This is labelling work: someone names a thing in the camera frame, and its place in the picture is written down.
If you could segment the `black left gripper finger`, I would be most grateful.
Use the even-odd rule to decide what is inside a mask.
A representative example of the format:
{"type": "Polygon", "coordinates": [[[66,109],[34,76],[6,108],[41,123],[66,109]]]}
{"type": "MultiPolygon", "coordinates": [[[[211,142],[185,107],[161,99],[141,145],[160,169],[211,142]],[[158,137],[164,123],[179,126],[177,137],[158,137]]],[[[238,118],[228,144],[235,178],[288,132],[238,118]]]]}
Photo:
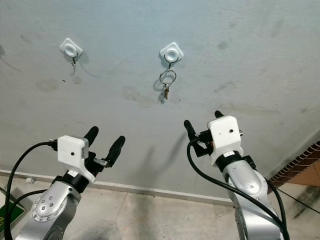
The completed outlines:
{"type": "Polygon", "coordinates": [[[94,143],[96,137],[98,136],[98,133],[98,126],[92,126],[89,129],[89,131],[83,137],[86,140],[86,147],[90,147],[94,143]]]}
{"type": "Polygon", "coordinates": [[[105,157],[106,168],[111,168],[114,166],[115,162],[118,160],[118,157],[121,155],[122,147],[126,142],[124,135],[118,137],[118,139],[112,144],[109,149],[109,153],[105,157]]]}

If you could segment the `white and green cardboard box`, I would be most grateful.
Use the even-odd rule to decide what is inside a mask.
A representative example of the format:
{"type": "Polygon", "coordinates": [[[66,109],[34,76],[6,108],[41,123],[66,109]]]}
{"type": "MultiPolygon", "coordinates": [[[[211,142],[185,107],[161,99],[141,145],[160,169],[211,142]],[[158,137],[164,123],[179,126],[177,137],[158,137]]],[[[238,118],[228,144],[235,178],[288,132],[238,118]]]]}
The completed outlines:
{"type": "MultiPolygon", "coordinates": [[[[25,206],[22,203],[18,202],[16,204],[16,200],[25,194],[23,190],[13,189],[10,192],[11,196],[9,197],[10,203],[14,206],[13,210],[9,215],[10,227],[13,227],[24,215],[25,215],[25,206]]],[[[5,211],[9,210],[9,206],[6,203],[6,190],[3,187],[0,187],[0,217],[4,220],[5,211]]]]}

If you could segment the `white adhesive wall hook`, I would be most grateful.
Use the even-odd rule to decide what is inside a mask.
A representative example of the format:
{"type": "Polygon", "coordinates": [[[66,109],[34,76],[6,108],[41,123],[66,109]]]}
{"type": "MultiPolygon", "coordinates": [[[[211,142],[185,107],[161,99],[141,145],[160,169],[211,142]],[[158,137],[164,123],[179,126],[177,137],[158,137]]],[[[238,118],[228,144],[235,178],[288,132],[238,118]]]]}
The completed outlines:
{"type": "Polygon", "coordinates": [[[71,66],[74,67],[77,65],[77,59],[83,54],[82,48],[75,44],[70,38],[66,38],[62,41],[59,50],[64,55],[71,58],[71,66]]]}
{"type": "Polygon", "coordinates": [[[176,42],[171,42],[159,51],[160,59],[167,62],[167,68],[171,69],[174,64],[181,61],[185,57],[185,53],[179,48],[176,42]]]}

